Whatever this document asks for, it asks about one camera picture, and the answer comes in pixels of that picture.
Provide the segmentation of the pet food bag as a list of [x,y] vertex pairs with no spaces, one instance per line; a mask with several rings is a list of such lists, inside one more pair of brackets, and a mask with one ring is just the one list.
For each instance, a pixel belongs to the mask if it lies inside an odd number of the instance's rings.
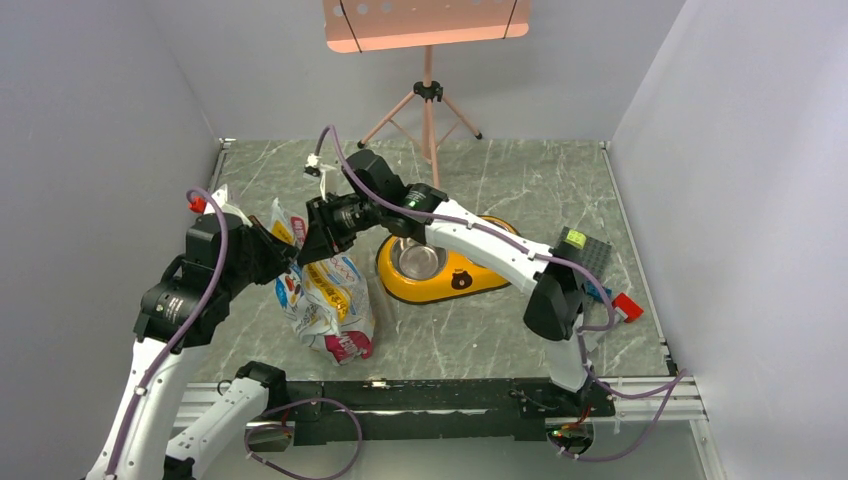
[[273,289],[303,346],[337,366],[372,355],[376,322],[367,281],[348,255],[293,265]]

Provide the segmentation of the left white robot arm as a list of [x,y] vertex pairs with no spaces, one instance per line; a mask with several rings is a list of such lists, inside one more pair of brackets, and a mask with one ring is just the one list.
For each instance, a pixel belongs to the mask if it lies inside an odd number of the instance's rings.
[[199,479],[250,420],[272,420],[285,411],[285,372],[250,361],[198,419],[173,431],[188,383],[231,302],[247,286],[288,272],[297,255],[255,217],[204,214],[196,220],[184,253],[142,297],[127,385],[87,478]]

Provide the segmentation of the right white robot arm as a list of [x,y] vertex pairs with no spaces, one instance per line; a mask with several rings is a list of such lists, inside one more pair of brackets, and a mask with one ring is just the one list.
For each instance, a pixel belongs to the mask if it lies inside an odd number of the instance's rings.
[[340,160],[350,194],[307,202],[308,229],[297,257],[305,267],[350,249],[358,233],[381,226],[392,235],[456,252],[494,271],[528,297],[523,321],[543,338],[554,407],[576,415],[591,398],[592,372],[583,330],[586,281],[595,276],[576,260],[577,248],[534,242],[471,213],[444,192],[406,184],[371,150]]

